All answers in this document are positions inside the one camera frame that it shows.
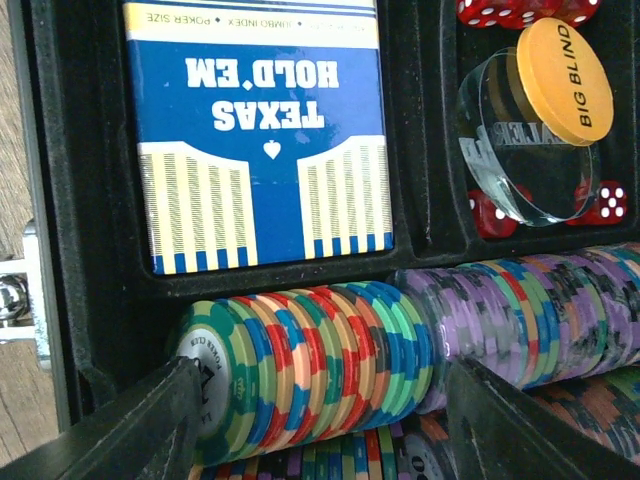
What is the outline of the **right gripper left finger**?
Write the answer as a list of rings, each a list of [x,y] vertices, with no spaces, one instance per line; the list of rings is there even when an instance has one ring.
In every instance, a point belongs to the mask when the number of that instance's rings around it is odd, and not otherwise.
[[[186,479],[201,395],[196,362],[179,357],[58,438],[1,468],[3,479]]]

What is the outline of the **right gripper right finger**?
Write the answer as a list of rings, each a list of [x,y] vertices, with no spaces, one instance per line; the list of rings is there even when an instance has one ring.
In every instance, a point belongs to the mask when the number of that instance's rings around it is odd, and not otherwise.
[[[449,437],[460,479],[637,479],[639,466],[544,409],[478,361],[447,380]]]

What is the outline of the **black poker chip case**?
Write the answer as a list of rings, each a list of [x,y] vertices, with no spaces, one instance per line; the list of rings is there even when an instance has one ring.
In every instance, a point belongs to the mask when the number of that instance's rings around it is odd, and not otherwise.
[[[460,81],[516,41],[475,30],[449,1],[378,5],[395,246],[176,276],[151,270],[124,20],[117,1],[9,5],[38,227],[58,421],[63,432],[166,362],[166,340],[198,299],[635,241],[639,209],[614,227],[556,224],[479,236],[457,142]]]

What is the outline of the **green red chip stack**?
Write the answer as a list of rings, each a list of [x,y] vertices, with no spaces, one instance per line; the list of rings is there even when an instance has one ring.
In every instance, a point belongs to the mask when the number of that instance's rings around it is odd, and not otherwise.
[[[205,467],[400,420],[435,365],[425,314],[379,281],[200,300],[169,350],[199,370]]]

